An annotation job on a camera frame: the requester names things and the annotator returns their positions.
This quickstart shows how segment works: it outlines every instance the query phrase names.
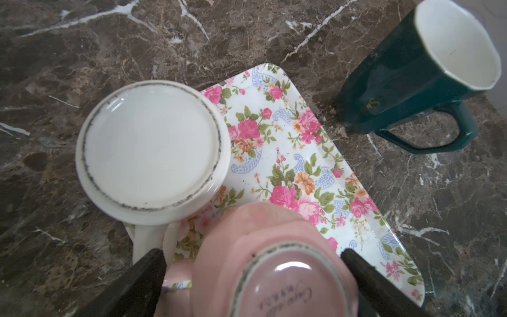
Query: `upside-down mug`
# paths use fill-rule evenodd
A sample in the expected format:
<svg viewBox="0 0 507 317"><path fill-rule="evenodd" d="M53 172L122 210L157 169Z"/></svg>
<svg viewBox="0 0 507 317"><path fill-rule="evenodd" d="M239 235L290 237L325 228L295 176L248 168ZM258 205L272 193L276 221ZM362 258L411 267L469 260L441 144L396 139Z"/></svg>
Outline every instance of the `upside-down mug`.
<svg viewBox="0 0 507 317"><path fill-rule="evenodd" d="M229 133L216 107L197 90L163 80L104 98L85 120L76 148L86 194L133 225L133 262L159 248L170 264L179 221L210 204L229 162Z"/></svg>
<svg viewBox="0 0 507 317"><path fill-rule="evenodd" d="M195 261L174 263L155 316L357 316L357 284L328 241L298 213L260 202L227 211Z"/></svg>

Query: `white mug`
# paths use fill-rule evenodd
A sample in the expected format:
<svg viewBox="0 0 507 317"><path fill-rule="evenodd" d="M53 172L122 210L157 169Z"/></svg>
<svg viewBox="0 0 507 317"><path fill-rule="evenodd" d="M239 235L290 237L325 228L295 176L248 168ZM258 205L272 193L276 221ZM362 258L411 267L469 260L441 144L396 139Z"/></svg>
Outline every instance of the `white mug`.
<svg viewBox="0 0 507 317"><path fill-rule="evenodd" d="M230 146L219 111L197 90L143 81L113 92L88 115L76 168L103 212L134 225L132 261L160 248L170 265L179 221L218 193Z"/></svg>

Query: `white mug handle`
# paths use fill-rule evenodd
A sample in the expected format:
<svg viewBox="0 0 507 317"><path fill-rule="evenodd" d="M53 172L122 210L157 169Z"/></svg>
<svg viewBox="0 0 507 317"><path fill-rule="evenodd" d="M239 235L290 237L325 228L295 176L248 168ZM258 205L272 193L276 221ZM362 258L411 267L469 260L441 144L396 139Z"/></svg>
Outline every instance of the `white mug handle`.
<svg viewBox="0 0 507 317"><path fill-rule="evenodd" d="M135 225L132 263L136 263L153 248L162 249L165 263L170 266L176 249L179 221L162 226Z"/></svg>

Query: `gold logo on mug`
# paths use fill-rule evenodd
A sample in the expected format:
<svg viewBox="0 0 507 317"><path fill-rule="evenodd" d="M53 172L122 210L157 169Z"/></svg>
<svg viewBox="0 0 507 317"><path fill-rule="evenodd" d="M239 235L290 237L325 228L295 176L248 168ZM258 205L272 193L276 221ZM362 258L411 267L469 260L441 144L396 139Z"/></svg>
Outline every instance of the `gold logo on mug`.
<svg viewBox="0 0 507 317"><path fill-rule="evenodd" d="M380 102L375 100L375 98L371 98L370 101L368 101L368 104L366 105L366 108L372 109L372 108L379 108Z"/></svg>

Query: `mug rim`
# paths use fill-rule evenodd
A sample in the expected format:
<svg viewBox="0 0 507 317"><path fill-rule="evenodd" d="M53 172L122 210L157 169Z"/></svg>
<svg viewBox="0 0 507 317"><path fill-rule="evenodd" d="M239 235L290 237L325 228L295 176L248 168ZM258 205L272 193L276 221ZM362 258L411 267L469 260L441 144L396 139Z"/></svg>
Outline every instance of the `mug rim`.
<svg viewBox="0 0 507 317"><path fill-rule="evenodd" d="M447 5L452 6L454 9L459 10L461 12L461 14L466 15L467 18L469 18L470 23L473 23L474 27L477 28L477 30L482 34L485 44L488 46L488 49L490 50L490 52L494 58L494 62L496 63L496 66L498 67L498 72L495 76L494 81L492 81L491 84L484 85L484 86L480 87L476 84L472 84L472 83L467 82L465 79L463 79L459 75L453 73L447 66L445 66L444 63L441 61L441 59L437 56L435 51L433 49L431 49L431 45L429 44L428 39L424 36L423 31L420 29L420 23L423 23L423 21L420 21L421 17L419 16L419 14L422 14L421 10L425 10L428 5L433 4L433 3L437 3L437 2L439 4L446 3ZM432 61L437 65L438 68L440 68L442 70L442 72L446 76L452 78L453 80L464 85L468 89L474 90L474 91L490 90L491 88L493 88L495 86L495 84L500 79L501 73L502 73L500 55L499 55L491 37L489 36L488 31L482 25L482 23L480 23L477 20L477 18L470 11L463 8L459 4L455 3L454 1L452 1L452 0L424 0L421 3L419 3L414 9L414 28L416 29L417 35L419 36L426 53L430 56Z"/></svg>
<svg viewBox="0 0 507 317"><path fill-rule="evenodd" d="M120 201L117 201L110 197L108 194L106 194L93 180L92 175L90 175L90 172L88 170L88 166L86 164L85 159L85 145L86 145L86 136L87 132L91 126L91 122L93 119L99 114L99 111L102 109L104 105L108 103L112 98L115 96L117 97L118 94L123 93L128 90L132 90L137 87L142 86L148 86L148 85L165 85L165 86L171 86L175 88L179 88L183 90L184 92L194 96L198 102L200 102L205 109L209 111L209 114L211 115L211 118L213 120L213 127L216 129L216 133L218 135L218 146L216 147L215 152L215 159L214 162L211 165L211 168L209 168L206 171L206 175L198 182L197 185L195 185L192 188L192 193L185 195L184 198L173 202L168 205L164 205L162 207L154 207L154 208L146 208L146 207L137 207L137 206L130 206L125 203L122 203ZM225 175L227 173L227 167L229 165L230 156L227 155L228 152L226 151L226 145L229 143L226 140L227 134L225 134L225 131L227 131L227 127L225 125L225 122L223 120L220 120L220 113L215 108L215 106L209 101L206 97L204 97L201 93L199 93L197 90L193 89L192 87L189 87L187 85L174 82L174 81L168 81L168 80L147 80L147 81L140 81L135 82L126 86L123 86L115 91L113 91L111 94L106 96L104 99L102 99L90 112L90 114L87 116L85 122L83 123L77 144L76 144L76 170L78 172L78 178L80 180L81 186L85 190L88 197L106 214L110 215L113 218L116 218L120 221L131 223L131 224L138 224L138 225L157 225L161 223L170 223L179 219L182 219L184 217L187 217L191 215L193 212L198 210L201 206L197 206L195 210L192 208L188 208L187 211L184 212L183 217L178 217L179 213L167 213L169 210L177 210L181 209L182 207L186 207L191 203L196 197L200 196L203 192L208 192L210 190L216 191L214 187L220 187L222 184ZM158 221L155 220L149 220L152 217L157 215Z"/></svg>
<svg viewBox="0 0 507 317"><path fill-rule="evenodd" d="M343 312L345 317L352 316L352 307L345 287L345 282L340 276L338 269L334 266L333 262L328 259L318 248L300 241L280 241L269 246L267 249L259 252L252 261L250 261L244 268L241 277L236 282L234 292L232 295L232 303L229 307L229 317L240 317L241 307L243 304L246 286L251 281L256 270L270 258L286 253L286 252L300 252L305 255L311 256L314 260L320 262L328 272L333 276L334 282L338 287L341 299L345 304Z"/></svg>

